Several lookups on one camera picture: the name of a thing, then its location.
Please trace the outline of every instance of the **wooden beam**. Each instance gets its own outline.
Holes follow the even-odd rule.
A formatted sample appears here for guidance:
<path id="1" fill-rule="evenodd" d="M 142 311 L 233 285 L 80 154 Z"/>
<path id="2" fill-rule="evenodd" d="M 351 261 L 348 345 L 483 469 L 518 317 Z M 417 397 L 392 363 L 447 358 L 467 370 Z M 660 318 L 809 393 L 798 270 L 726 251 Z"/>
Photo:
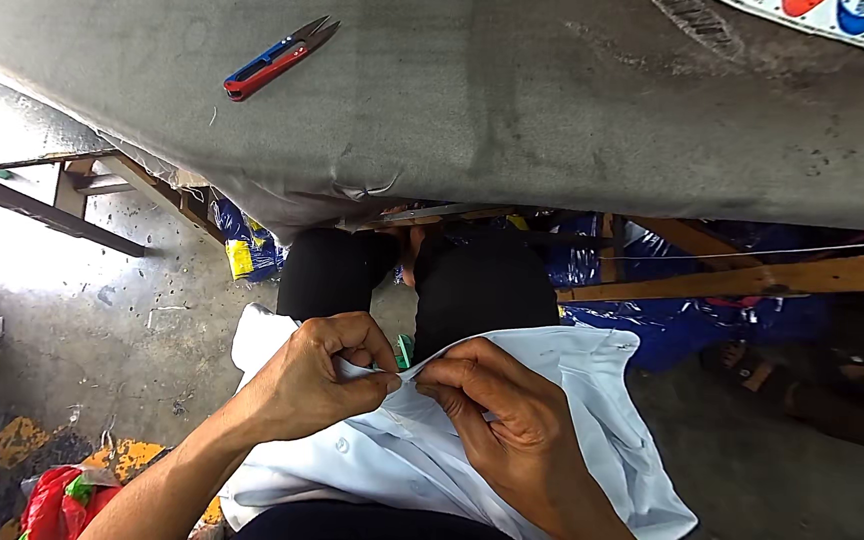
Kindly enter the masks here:
<path id="1" fill-rule="evenodd" d="M 864 254 L 558 291 L 559 302 L 864 291 Z"/>
<path id="2" fill-rule="evenodd" d="M 691 255 L 742 253 L 729 242 L 710 234 L 699 221 L 632 215 L 626 217 L 632 223 L 652 231 L 678 249 Z M 716 271 L 762 266 L 762 261 L 751 255 L 700 258 L 699 261 Z"/>
<path id="3" fill-rule="evenodd" d="M 190 215 L 195 214 L 187 211 L 189 207 L 188 199 L 185 200 L 184 205 L 183 193 L 174 190 L 168 182 L 160 181 L 158 178 L 150 175 L 144 167 L 127 155 L 103 157 L 99 159 L 99 162 L 109 172 L 121 176 L 136 190 L 149 197 L 151 202 L 156 203 L 159 208 L 172 215 L 175 221 L 195 231 L 200 239 L 205 240 L 205 243 L 225 251 L 225 239 L 222 237 L 222 232 L 219 231 L 218 227 L 215 227 L 210 222 L 205 222 L 208 223 L 208 225 L 205 225 L 200 219 L 190 218 Z"/>
<path id="4" fill-rule="evenodd" d="M 76 189 L 78 180 L 85 173 L 79 172 L 81 168 L 74 166 L 82 163 L 81 160 L 73 161 L 68 163 L 68 167 L 65 164 L 58 167 L 58 180 L 55 182 L 55 196 L 52 201 L 53 207 L 79 219 L 86 218 L 86 198 L 89 197 L 89 195 Z"/>
<path id="5" fill-rule="evenodd" d="M 145 248 L 114 232 L 97 227 L 90 222 L 60 210 L 50 204 L 33 199 L 0 183 L 0 207 L 40 221 L 50 229 L 66 233 L 70 237 L 89 239 L 115 251 L 133 257 L 144 257 Z"/>

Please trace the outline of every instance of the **shirt fabric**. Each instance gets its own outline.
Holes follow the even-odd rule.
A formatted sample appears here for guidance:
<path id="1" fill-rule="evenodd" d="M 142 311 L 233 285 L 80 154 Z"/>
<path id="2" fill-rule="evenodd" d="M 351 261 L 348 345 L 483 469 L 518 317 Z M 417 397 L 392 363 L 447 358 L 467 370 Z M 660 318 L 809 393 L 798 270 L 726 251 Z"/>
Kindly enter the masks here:
<path id="1" fill-rule="evenodd" d="M 240 390 L 297 328 L 257 303 L 246 306 L 232 341 L 232 361 L 245 373 Z M 585 466 L 636 538 L 674 540 L 695 527 L 625 388 L 625 365 L 639 347 L 634 333 L 545 326 L 482 338 L 564 390 Z M 334 362 L 340 377 L 372 371 Z M 475 472 L 449 417 L 416 391 L 412 379 L 426 362 L 400 373 L 402 387 L 376 411 L 303 439 L 256 446 L 219 494 L 234 530 L 277 505 L 327 499 L 443 512 L 516 540 L 547 539 Z"/>

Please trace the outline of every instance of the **gray fabric cover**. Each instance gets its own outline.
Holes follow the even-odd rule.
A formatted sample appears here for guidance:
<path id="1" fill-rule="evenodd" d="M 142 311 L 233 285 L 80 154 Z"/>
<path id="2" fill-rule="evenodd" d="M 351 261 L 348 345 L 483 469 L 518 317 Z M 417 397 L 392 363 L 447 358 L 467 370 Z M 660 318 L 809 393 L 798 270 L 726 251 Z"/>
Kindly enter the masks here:
<path id="1" fill-rule="evenodd" d="M 649 0 L 0 0 L 0 81 L 286 237 L 376 195 L 864 228 L 864 51 L 709 7 L 726 46 Z"/>

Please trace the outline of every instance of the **black pants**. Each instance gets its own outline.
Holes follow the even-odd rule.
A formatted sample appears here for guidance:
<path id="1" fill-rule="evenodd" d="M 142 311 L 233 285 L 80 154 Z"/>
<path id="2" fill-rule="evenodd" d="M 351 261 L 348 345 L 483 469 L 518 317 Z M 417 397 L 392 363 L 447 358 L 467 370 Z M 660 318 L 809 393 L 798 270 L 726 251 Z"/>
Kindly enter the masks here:
<path id="1" fill-rule="evenodd" d="M 396 265 L 400 251 L 399 240 L 390 234 L 306 230 L 289 251 L 276 312 L 298 321 L 367 312 L 373 289 Z M 456 245 L 430 234 L 422 241 L 414 276 L 418 361 L 469 336 L 559 324 L 542 260 L 504 237 Z"/>

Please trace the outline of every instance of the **metal bar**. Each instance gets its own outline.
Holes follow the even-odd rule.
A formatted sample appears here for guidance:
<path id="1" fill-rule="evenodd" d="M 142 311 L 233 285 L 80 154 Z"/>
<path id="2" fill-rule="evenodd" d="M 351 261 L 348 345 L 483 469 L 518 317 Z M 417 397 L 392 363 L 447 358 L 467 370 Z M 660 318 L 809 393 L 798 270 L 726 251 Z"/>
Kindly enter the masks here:
<path id="1" fill-rule="evenodd" d="M 132 257 L 144 257 L 145 247 L 114 232 L 38 201 L 0 183 L 0 207 L 40 221 L 61 233 L 77 239 L 88 239 Z"/>
<path id="2" fill-rule="evenodd" d="M 382 223 L 389 221 L 398 221 L 400 219 L 416 219 L 420 217 L 429 217 L 433 215 L 455 215 L 465 214 L 477 211 L 487 211 L 492 209 L 502 209 L 508 207 L 498 204 L 483 204 L 478 202 L 456 202 L 451 204 L 443 204 L 441 206 L 431 206 L 428 208 L 419 208 L 417 210 L 405 210 L 396 213 L 387 213 L 379 216 L 378 219 L 371 223 Z"/>

